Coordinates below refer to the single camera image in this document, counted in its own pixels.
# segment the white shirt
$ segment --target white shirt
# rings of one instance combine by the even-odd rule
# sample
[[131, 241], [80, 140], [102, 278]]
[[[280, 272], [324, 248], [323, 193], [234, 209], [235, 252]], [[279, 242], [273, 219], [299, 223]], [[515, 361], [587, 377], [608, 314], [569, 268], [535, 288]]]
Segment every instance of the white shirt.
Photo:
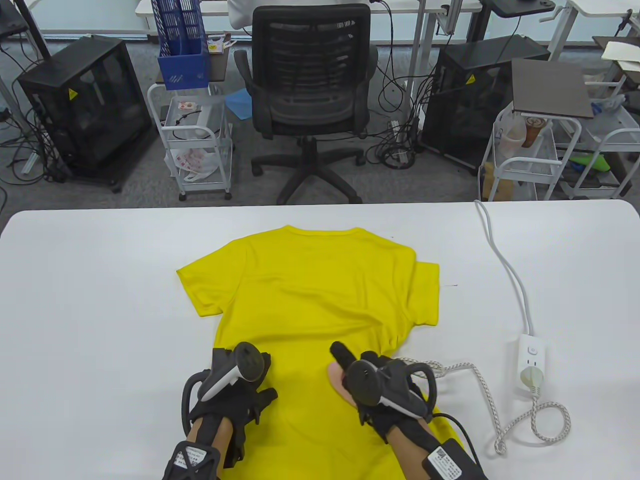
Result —
[[253, 21], [253, 11], [263, 5], [316, 6], [341, 3], [369, 3], [369, 0], [227, 0], [229, 22], [238, 30], [248, 27]]

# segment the black computer case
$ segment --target black computer case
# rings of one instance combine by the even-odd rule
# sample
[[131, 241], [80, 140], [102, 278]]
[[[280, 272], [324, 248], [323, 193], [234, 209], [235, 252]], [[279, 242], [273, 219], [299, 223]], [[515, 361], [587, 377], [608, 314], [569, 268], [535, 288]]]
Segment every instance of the black computer case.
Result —
[[476, 171], [495, 118], [513, 99], [511, 60], [548, 57], [546, 48], [519, 35], [447, 46], [436, 64], [421, 143]]
[[80, 38], [19, 82], [71, 175], [113, 182], [152, 127], [123, 40]]

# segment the glove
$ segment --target glove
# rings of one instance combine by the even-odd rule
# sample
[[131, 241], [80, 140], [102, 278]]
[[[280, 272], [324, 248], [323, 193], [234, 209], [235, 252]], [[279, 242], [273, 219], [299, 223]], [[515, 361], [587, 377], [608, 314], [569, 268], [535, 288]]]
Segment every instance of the glove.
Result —
[[[338, 365], [340, 365], [342, 370], [345, 372], [349, 366], [356, 361], [356, 357], [341, 342], [334, 342], [331, 345], [330, 351]], [[362, 353], [360, 358], [362, 360], [367, 360], [378, 368], [383, 367], [391, 361], [389, 357], [383, 355], [379, 356], [377, 353], [372, 351]], [[409, 388], [418, 394], [420, 398], [423, 398], [422, 392], [410, 377], [407, 378], [407, 382]], [[342, 386], [349, 391], [345, 376], [342, 377]], [[418, 420], [408, 417], [407, 415], [382, 404], [366, 406], [358, 402], [356, 399], [353, 399], [353, 401], [358, 408], [360, 424], [364, 425], [366, 422], [371, 425], [385, 443], [388, 443], [387, 434], [393, 427], [399, 427], [410, 440], [413, 441], [413, 439], [415, 439], [414, 443], [416, 444], [424, 445], [425, 442], [429, 444], [431, 443], [431, 439], [425, 437], [425, 435], [430, 435], [426, 433], [424, 428], [418, 423]]]
[[258, 380], [249, 382], [239, 378], [233, 385], [227, 385], [223, 388], [212, 399], [206, 402], [197, 402], [189, 413], [191, 422], [207, 416], [213, 416], [218, 423], [224, 417], [231, 421], [234, 433], [229, 442], [224, 463], [225, 468], [233, 467], [238, 460], [244, 458], [244, 442], [246, 440], [244, 427], [253, 421], [259, 424], [262, 411], [278, 398], [278, 392], [275, 388], [257, 391], [264, 381], [269, 367], [271, 367], [271, 355], [263, 353], [262, 357], [264, 372]]

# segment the vr controller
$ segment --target vr controller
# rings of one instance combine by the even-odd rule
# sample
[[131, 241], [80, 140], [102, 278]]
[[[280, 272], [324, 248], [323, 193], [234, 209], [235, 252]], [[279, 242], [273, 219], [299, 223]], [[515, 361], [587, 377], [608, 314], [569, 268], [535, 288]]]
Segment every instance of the vr controller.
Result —
[[182, 429], [185, 435], [191, 431], [189, 406], [191, 391], [197, 383], [198, 400], [211, 400], [227, 385], [233, 385], [238, 379], [255, 381], [264, 372], [264, 359], [260, 351], [249, 342], [240, 342], [232, 351], [214, 348], [211, 357], [211, 368], [191, 375], [182, 390]]
[[[423, 372], [429, 384], [429, 399], [425, 402], [409, 388], [411, 374]], [[431, 422], [436, 406], [437, 389], [433, 370], [427, 364], [407, 365], [393, 359], [378, 368], [367, 360], [353, 362], [346, 371], [347, 386], [354, 400], [366, 406], [382, 404], [413, 419]]]
[[249, 342], [240, 342], [233, 351], [214, 348], [211, 373], [198, 389], [198, 400], [206, 402], [239, 378], [255, 381], [264, 372], [264, 359], [260, 351]]

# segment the label sticker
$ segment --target label sticker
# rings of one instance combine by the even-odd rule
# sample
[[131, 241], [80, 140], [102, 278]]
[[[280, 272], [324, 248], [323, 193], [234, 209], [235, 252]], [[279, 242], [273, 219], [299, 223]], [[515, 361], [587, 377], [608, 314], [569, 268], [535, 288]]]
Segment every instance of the label sticker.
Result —
[[458, 464], [447, 455], [442, 447], [436, 448], [429, 455], [429, 462], [438, 470], [442, 480], [456, 480], [462, 476], [462, 470], [460, 470]]
[[[207, 456], [207, 453], [204, 450], [200, 450], [194, 447], [187, 447], [187, 455], [189, 456], [189, 462], [192, 467], [198, 465], [204, 458]], [[182, 467], [186, 470], [187, 464], [184, 463], [184, 457], [182, 452], [178, 452], [178, 455], [175, 456], [174, 465], [178, 467]]]

